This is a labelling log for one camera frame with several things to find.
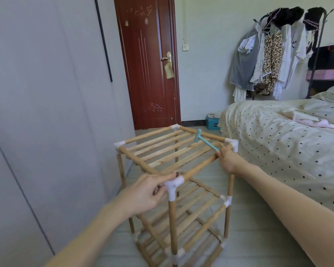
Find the person's left hand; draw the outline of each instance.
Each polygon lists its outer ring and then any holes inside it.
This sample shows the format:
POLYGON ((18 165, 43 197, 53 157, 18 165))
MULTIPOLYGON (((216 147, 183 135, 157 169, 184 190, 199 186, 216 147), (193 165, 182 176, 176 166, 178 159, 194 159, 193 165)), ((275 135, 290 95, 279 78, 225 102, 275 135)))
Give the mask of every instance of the person's left hand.
POLYGON ((131 186, 123 189, 116 197, 115 202, 121 211, 126 212, 126 216, 138 215, 149 211, 157 206, 163 197, 166 187, 164 182, 173 180, 176 173, 167 175, 141 175, 131 186))

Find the door handle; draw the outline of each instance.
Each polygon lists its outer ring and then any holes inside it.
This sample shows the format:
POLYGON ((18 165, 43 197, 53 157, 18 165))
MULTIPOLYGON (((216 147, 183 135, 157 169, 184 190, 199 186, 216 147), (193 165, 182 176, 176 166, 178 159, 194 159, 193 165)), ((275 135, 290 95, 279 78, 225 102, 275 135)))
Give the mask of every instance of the door handle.
POLYGON ((167 60, 171 64, 171 66, 172 66, 172 53, 171 52, 167 52, 167 57, 163 57, 161 59, 161 61, 164 61, 164 60, 167 60))

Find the hammer head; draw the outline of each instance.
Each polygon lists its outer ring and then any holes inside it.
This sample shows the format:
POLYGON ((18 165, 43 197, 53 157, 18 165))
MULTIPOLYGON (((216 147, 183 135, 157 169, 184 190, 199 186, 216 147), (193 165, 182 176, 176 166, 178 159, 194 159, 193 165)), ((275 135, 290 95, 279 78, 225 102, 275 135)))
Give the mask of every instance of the hammer head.
POLYGON ((201 130, 201 129, 198 129, 198 132, 197 132, 196 137, 195 137, 195 139, 194 139, 194 142, 195 142, 195 143, 198 142, 198 140, 199 140, 201 134, 202 134, 202 130, 201 130))

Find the bedding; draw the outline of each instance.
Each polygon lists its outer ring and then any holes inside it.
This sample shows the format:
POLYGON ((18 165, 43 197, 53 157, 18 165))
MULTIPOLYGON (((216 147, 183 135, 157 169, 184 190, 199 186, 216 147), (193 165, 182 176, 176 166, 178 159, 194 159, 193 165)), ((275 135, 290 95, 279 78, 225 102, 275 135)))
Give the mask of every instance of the bedding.
POLYGON ((334 125, 334 86, 311 99, 231 104, 218 126, 239 140, 245 160, 334 211, 334 129, 303 125, 287 112, 334 125))

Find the blue storage box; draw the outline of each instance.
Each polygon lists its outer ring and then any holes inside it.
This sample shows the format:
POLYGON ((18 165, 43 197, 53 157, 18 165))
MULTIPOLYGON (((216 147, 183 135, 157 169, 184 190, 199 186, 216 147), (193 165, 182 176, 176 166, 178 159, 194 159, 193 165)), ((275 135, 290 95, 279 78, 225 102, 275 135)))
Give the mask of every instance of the blue storage box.
POLYGON ((219 118, 205 118, 205 125, 207 126, 208 130, 220 130, 218 123, 219 118))

